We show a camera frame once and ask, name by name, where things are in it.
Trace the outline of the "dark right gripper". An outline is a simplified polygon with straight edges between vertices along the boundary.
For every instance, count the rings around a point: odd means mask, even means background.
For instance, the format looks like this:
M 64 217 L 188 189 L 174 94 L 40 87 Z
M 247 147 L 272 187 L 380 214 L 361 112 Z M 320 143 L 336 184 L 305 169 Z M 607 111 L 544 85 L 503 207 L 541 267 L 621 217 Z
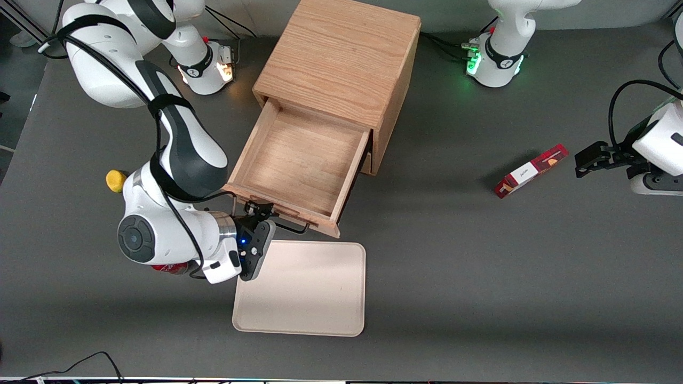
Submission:
M 275 204 L 248 201 L 246 216 L 235 218 L 242 281 L 256 279 L 263 266 L 276 231 L 276 224 L 270 220 L 271 217 L 276 217 Z

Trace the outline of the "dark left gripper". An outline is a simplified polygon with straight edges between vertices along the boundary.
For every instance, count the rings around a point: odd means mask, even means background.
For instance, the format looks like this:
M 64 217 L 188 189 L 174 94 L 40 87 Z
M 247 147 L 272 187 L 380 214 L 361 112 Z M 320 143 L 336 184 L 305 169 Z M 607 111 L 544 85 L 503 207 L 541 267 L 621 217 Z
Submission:
M 650 162 L 640 155 L 633 147 L 639 136 L 625 136 L 617 143 L 616 138 L 610 136 L 611 149 L 607 142 L 597 141 L 579 151 L 579 158 L 574 160 L 574 173 L 577 178 L 583 178 L 597 170 L 612 170 L 626 167 L 627 178 L 631 180 L 637 175 L 650 172 Z

